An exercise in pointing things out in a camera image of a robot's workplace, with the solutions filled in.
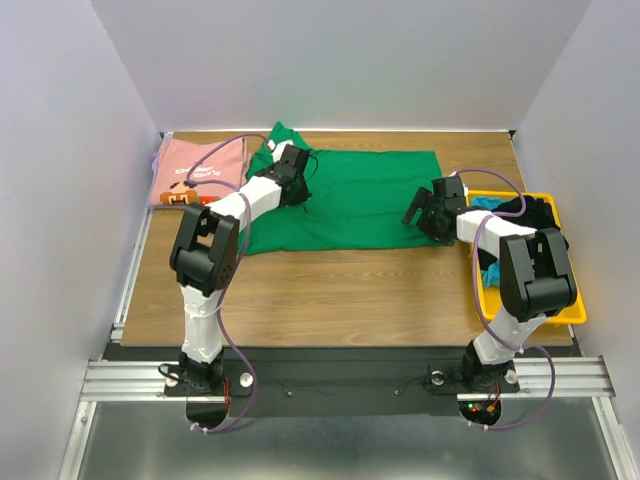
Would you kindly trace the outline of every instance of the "green fabric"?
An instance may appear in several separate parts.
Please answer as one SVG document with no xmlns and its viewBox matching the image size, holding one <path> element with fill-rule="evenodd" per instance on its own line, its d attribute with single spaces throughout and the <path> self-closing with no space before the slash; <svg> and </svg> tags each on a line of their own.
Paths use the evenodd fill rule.
<svg viewBox="0 0 640 480">
<path fill-rule="evenodd" d="M 270 138 L 310 148 L 295 131 L 277 123 Z M 442 176 L 433 152 L 314 150 L 305 176 L 313 196 L 304 205 L 272 210 L 251 224 L 247 254 L 274 250 L 403 248 L 437 245 L 400 220 L 418 187 Z M 273 162 L 263 146 L 247 174 Z"/>
</svg>

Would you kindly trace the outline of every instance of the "wooden tabletop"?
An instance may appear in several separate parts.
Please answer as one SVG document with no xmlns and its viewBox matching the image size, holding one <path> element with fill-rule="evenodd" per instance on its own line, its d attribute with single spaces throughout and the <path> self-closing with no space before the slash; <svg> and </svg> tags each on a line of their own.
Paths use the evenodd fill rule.
<svg viewBox="0 0 640 480">
<path fill-rule="evenodd" d="M 234 132 L 179 133 L 196 143 Z M 507 133 L 305 132 L 314 148 L 433 150 L 443 174 L 465 167 L 498 170 L 523 187 Z M 255 150 L 258 141 L 250 141 Z M 468 174 L 474 189 L 508 187 Z M 128 310 L 122 344 L 180 345 L 182 296 L 169 253 L 181 212 L 156 210 Z M 225 300 L 224 320 L 245 346 L 466 345 L 482 332 L 471 290 L 469 247 L 273 252 L 243 259 Z M 545 325 L 531 337 L 571 343 L 567 327 Z"/>
</svg>

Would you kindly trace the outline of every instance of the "wall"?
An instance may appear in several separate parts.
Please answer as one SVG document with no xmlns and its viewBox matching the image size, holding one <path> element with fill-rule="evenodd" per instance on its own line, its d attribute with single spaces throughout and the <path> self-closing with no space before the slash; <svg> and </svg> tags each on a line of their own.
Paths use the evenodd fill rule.
<svg viewBox="0 0 640 480">
<path fill-rule="evenodd" d="M 0 477 L 57 478 L 158 135 L 88 2 L 23 0 L 2 15 Z"/>
<path fill-rule="evenodd" d="M 640 458 L 637 190 L 640 4 L 594 1 L 515 136 L 530 190 L 557 200 L 589 320 L 588 354 L 604 354 L 615 406 Z"/>
<path fill-rule="evenodd" d="M 588 0 L 92 0 L 162 130 L 520 125 Z"/>
</svg>

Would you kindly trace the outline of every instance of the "pink cloth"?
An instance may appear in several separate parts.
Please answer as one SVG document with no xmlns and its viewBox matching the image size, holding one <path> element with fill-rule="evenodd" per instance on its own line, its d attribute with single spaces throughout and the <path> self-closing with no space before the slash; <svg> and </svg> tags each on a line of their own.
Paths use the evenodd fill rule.
<svg viewBox="0 0 640 480">
<path fill-rule="evenodd" d="M 171 139 L 163 143 L 158 154 L 158 172 L 153 183 L 149 203 L 153 207 L 184 206 L 197 202 L 207 204 L 231 193 L 230 189 L 215 184 L 190 185 L 187 172 L 195 162 L 220 143 L 198 145 Z M 244 138 L 222 147 L 200 165 L 191 179 L 224 180 L 238 187 L 244 185 L 249 169 L 250 154 Z"/>
</svg>

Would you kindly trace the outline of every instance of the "black bracket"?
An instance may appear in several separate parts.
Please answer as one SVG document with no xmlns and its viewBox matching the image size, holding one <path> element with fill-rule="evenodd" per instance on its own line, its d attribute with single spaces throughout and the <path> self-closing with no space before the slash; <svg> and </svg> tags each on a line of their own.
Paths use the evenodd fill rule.
<svg viewBox="0 0 640 480">
<path fill-rule="evenodd" d="M 416 222 L 421 232 L 431 240 L 444 245 L 456 239 L 456 217 L 479 207 L 467 207 L 464 185 L 459 176 L 437 178 L 432 181 L 433 192 L 420 187 L 416 192 L 402 223 L 409 225 L 418 209 L 422 214 Z"/>
<path fill-rule="evenodd" d="M 197 288 L 205 297 L 226 287 L 235 269 L 239 225 L 230 215 L 195 203 L 187 205 L 169 258 L 178 283 Z M 211 246 L 198 241 L 210 234 L 215 234 Z"/>
<path fill-rule="evenodd" d="M 538 230 L 531 240 L 502 237 L 500 277 L 502 303 L 521 323 L 542 313 L 553 317 L 578 297 L 564 237 L 555 228 Z"/>
<path fill-rule="evenodd" d="M 304 179 L 309 155 L 309 150 L 287 145 L 278 162 L 256 172 L 255 176 L 266 177 L 282 187 L 280 206 L 298 205 L 311 196 Z"/>
</svg>

